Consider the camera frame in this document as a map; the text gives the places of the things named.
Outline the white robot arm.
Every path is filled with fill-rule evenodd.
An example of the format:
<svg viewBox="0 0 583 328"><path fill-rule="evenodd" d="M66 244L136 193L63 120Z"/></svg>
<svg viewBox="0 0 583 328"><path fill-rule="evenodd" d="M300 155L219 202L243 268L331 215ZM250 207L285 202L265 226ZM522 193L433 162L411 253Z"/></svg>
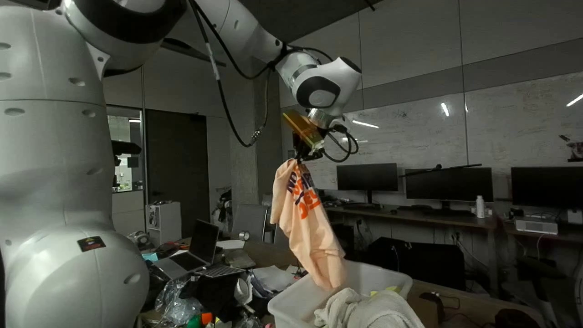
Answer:
<svg viewBox="0 0 583 328"><path fill-rule="evenodd" d="M234 56L276 69L325 127L358 85L345 56L267 31L239 0L61 0L0 7L3 328L134 328L150 271L112 220L103 78L139 69L194 12Z"/></svg>

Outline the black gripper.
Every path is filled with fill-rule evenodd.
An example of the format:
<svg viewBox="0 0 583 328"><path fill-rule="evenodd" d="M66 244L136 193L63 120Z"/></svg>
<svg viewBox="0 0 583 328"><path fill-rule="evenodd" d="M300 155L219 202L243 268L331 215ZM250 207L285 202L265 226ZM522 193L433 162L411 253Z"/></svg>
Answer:
<svg viewBox="0 0 583 328"><path fill-rule="evenodd" d="M325 142L321 138L305 140L301 136L294 136L294 149L300 160L318 160L325 155Z"/></svg>

